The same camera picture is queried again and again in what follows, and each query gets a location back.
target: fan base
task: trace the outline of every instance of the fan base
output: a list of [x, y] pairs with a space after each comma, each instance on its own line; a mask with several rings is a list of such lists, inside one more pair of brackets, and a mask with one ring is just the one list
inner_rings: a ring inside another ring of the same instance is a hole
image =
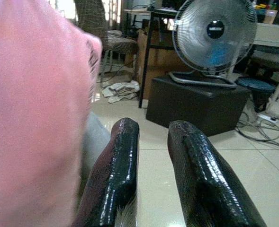
[[211, 87], [236, 88], [236, 84], [220, 76], [205, 75], [197, 77], [192, 72], [169, 72], [170, 78], [179, 84], [192, 84]]

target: power strip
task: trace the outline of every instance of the power strip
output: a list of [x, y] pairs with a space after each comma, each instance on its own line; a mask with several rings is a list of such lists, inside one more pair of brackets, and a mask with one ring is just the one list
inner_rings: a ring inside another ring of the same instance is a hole
[[257, 122], [258, 123], [260, 123], [261, 119], [269, 121], [273, 124], [276, 124], [276, 122], [277, 122], [277, 119], [275, 117], [269, 117], [269, 116], [261, 114], [261, 113], [257, 114]]

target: black storage box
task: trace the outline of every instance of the black storage box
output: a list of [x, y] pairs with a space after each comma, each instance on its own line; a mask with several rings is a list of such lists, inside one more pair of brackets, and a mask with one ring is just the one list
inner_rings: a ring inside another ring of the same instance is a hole
[[152, 80], [146, 118], [164, 127], [176, 120], [194, 124], [207, 136], [233, 130], [250, 90], [182, 85], [166, 77]]

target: black table leg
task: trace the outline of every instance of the black table leg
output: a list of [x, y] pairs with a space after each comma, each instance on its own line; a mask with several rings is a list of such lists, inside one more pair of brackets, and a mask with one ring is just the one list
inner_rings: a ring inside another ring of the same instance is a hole
[[150, 21], [149, 21], [147, 45], [146, 45], [145, 56], [144, 56], [144, 71], [143, 71], [143, 79], [142, 79], [141, 89], [140, 89], [139, 108], [142, 108], [142, 106], [143, 106], [144, 84], [145, 84], [145, 77], [146, 77], [147, 68], [148, 68], [148, 59], [149, 59], [149, 51], [150, 51], [150, 46], [151, 46], [152, 22], [153, 22], [153, 19], [154, 19], [154, 14], [151, 13], [151, 18], [150, 18]]

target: crumpled cloth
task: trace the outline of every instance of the crumpled cloth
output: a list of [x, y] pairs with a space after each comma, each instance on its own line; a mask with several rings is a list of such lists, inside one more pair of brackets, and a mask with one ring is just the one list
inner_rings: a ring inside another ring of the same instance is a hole
[[102, 90], [102, 94], [105, 98], [108, 98], [109, 103], [115, 103], [123, 98], [132, 99], [137, 96], [137, 92], [140, 90], [139, 83], [132, 80], [131, 82], [116, 83], [106, 87]]
[[67, 227], [100, 40], [45, 0], [0, 0], [0, 227]]

